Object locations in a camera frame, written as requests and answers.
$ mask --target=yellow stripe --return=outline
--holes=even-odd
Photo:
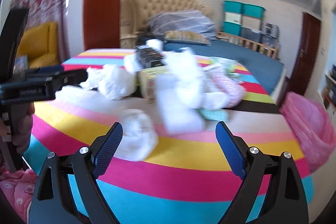
[[[126,56],[131,55],[134,52],[83,52],[78,56]]]
[[[53,128],[78,141],[90,145],[97,136],[104,135],[109,126],[74,116],[46,103],[35,104],[36,115]],[[280,155],[290,151],[295,160],[303,158],[296,141],[266,144],[249,143],[263,153]],[[145,162],[194,170],[228,171],[229,164],[217,143],[203,143],[159,137],[159,144]]]
[[[272,98],[269,95],[255,92],[247,92],[243,100],[274,104]]]
[[[204,58],[197,58],[197,62],[199,64],[206,64],[206,65],[210,65],[211,61],[209,59],[204,59]]]
[[[245,68],[243,65],[237,65],[237,66],[236,66],[236,69],[244,70],[244,71],[248,71],[248,69]]]

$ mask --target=striped pillow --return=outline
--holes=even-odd
[[[181,42],[190,44],[202,44],[210,46],[211,43],[203,35],[189,31],[167,31],[164,36],[165,42]]]

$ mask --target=yellow cushion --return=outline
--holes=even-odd
[[[17,55],[27,55],[28,60],[33,60],[48,53],[49,24],[45,23],[25,31]]]
[[[203,44],[210,46],[211,43],[204,35],[189,31],[167,31],[164,36],[165,41],[181,42],[190,44]]]
[[[42,68],[55,65],[59,65],[57,56],[55,54],[45,54],[32,60],[29,68]]]

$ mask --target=wooden crib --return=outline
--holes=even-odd
[[[226,41],[226,42],[230,42],[232,44],[236,44],[236,45],[239,45],[245,48],[249,48],[255,52],[265,54],[268,57],[271,57],[273,59],[278,58],[278,52],[279,52],[278,47],[272,48],[268,45],[264,45],[264,44],[261,44],[261,43],[258,43],[252,40],[248,40],[243,37],[238,37],[236,35],[224,33],[224,32],[218,32],[217,38],[220,40]]]

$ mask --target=rainbow striped bedsheet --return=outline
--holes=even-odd
[[[133,50],[89,50],[64,63],[66,70],[96,67],[104,64],[123,66],[123,57]],[[201,66],[208,58],[199,56]],[[249,146],[263,153],[293,155],[302,177],[308,203],[313,196],[313,184],[304,155],[278,108],[263,87],[239,65],[247,90],[244,100],[230,110],[228,127]],[[129,108],[144,110],[152,118],[159,135],[159,144],[141,162],[113,158],[98,184],[113,212],[122,224],[131,223],[217,223],[233,200],[241,180],[235,176],[215,137],[211,121],[204,132],[170,137],[159,117],[155,104],[142,98],[129,97],[108,101],[98,92],[65,87],[55,101],[35,104],[36,115],[31,145],[25,158],[39,172],[48,152],[58,155],[74,153],[104,135],[118,114]],[[78,210],[86,213],[76,182],[70,177]],[[248,220],[258,216],[268,186],[265,176],[258,198]]]

